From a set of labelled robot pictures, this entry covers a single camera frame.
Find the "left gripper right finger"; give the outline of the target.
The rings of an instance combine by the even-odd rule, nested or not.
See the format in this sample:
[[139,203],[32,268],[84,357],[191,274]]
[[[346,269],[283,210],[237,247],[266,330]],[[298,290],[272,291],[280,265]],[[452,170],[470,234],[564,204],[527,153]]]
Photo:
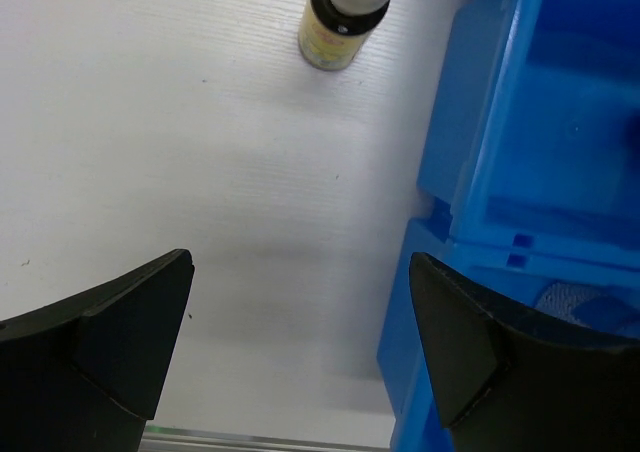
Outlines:
[[486,288],[426,253],[411,299],[439,422],[457,451],[635,451],[639,343]]

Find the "silver-cap shaker bottle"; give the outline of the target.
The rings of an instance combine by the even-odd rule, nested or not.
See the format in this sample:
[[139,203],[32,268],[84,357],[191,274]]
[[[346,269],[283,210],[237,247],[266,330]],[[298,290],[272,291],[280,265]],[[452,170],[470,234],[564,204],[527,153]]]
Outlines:
[[603,288],[554,282],[539,294],[534,308],[574,325],[639,339],[639,310]]

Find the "gold-cap yellow bottle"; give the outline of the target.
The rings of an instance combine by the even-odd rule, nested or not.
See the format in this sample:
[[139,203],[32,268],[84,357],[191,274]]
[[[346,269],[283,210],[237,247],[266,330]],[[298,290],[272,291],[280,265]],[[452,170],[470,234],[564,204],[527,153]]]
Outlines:
[[312,66],[325,71],[348,67],[384,19],[391,0],[307,0],[298,46]]

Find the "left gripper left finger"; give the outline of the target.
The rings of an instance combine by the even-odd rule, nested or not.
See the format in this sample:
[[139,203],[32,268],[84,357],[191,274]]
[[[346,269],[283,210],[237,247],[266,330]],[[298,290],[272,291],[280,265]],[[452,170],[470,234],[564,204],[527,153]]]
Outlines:
[[1,323],[4,451],[135,451],[194,276],[185,249]]

